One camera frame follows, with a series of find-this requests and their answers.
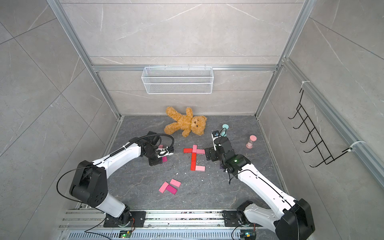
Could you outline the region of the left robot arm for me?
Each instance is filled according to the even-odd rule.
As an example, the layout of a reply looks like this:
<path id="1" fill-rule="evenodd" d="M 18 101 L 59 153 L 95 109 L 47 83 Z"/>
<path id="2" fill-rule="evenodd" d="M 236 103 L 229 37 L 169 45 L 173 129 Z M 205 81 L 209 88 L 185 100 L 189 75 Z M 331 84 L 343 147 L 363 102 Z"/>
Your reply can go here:
<path id="1" fill-rule="evenodd" d="M 79 202 L 104 212 L 115 225 L 125 227 L 133 220 L 130 208 L 109 193 L 108 178 L 139 157 L 148 158 L 150 166 L 161 164 L 163 157 L 173 155 L 174 142 L 170 135 L 148 132 L 107 156 L 92 162 L 82 161 L 75 169 L 69 193 Z"/>

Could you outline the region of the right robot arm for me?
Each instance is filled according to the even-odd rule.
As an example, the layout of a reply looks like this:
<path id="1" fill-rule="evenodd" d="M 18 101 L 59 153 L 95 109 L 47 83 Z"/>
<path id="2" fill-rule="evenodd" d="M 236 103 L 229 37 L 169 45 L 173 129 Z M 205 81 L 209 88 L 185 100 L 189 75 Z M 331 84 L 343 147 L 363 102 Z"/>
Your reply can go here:
<path id="1" fill-rule="evenodd" d="M 275 186 L 247 157 L 236 154 L 220 131 L 212 132 L 212 140 L 213 146 L 205 149 L 207 160 L 219 161 L 230 180 L 245 183 L 269 206 L 265 209 L 245 201 L 236 213 L 241 226 L 260 225 L 275 232 L 280 240 L 306 240 L 312 235 L 316 227 L 307 201 L 296 200 Z"/>

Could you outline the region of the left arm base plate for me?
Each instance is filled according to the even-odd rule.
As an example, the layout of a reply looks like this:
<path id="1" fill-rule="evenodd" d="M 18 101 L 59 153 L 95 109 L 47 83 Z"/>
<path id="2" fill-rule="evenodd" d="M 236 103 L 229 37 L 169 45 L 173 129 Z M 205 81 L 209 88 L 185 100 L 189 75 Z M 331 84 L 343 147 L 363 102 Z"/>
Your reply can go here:
<path id="1" fill-rule="evenodd" d="M 125 227 L 143 227 L 146 220 L 146 211 L 133 211 L 123 213 L 119 218 L 106 215 L 104 228 L 125 228 Z"/>

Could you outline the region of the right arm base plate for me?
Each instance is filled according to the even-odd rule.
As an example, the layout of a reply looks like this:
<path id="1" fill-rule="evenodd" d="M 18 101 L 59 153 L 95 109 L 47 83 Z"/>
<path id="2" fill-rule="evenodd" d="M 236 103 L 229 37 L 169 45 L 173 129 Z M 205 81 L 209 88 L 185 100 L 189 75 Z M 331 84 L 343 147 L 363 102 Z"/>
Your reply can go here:
<path id="1" fill-rule="evenodd" d="M 222 217 L 224 219 L 225 227 L 236 227 L 236 226 L 249 226 L 249 224 L 240 217 L 237 211 L 222 211 Z"/>

